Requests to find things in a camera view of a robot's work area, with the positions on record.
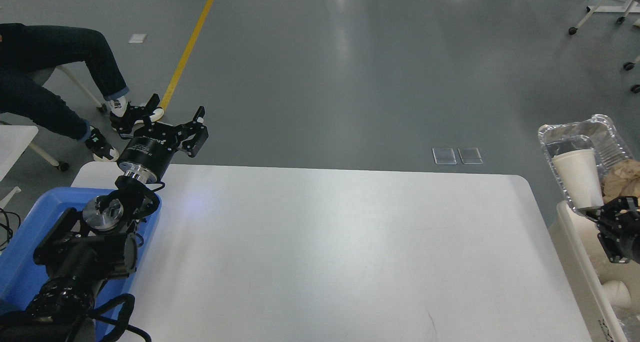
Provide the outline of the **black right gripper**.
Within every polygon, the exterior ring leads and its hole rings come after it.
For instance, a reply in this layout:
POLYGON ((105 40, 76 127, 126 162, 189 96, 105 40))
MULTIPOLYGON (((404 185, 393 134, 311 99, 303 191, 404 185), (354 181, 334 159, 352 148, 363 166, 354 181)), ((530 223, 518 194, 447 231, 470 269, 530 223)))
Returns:
POLYGON ((635 196, 619 196, 600 208, 585 210, 585 216, 595 222, 598 240, 610 263, 640 263, 640 229, 638 219, 618 219, 620 215, 639 214, 635 196))

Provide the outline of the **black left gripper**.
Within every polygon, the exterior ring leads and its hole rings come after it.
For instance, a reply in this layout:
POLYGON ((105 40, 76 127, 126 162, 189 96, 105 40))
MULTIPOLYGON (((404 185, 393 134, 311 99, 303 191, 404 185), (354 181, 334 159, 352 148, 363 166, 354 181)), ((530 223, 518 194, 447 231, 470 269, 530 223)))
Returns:
POLYGON ((146 105, 133 105, 124 96, 110 101, 110 125, 119 135, 131 134, 137 124, 152 123, 135 131, 118 159, 124 175, 143 184, 160 182, 176 151, 195 158, 209 137, 204 106, 198 107, 192 120, 172 126, 155 123, 162 118, 160 101, 156 93, 146 105))

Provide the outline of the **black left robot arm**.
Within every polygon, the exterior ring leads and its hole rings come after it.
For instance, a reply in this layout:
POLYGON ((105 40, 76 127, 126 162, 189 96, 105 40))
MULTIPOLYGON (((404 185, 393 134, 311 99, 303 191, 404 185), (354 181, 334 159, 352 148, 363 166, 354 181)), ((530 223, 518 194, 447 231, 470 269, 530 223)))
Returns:
POLYGON ((162 189, 174 154, 194 157, 208 139, 204 107, 187 123, 171 125, 151 120, 159 103, 154 94, 112 123, 128 141, 116 161, 122 174, 115 189, 92 197, 83 209, 64 210, 35 246, 33 262, 45 268, 47 279, 23 310, 1 316, 3 342, 94 342, 96 323, 111 326, 103 342, 116 342, 126 332, 151 341, 130 324, 133 295, 119 292, 102 304, 98 299, 109 281, 137 271, 145 242, 139 225, 161 205, 151 185, 162 189))

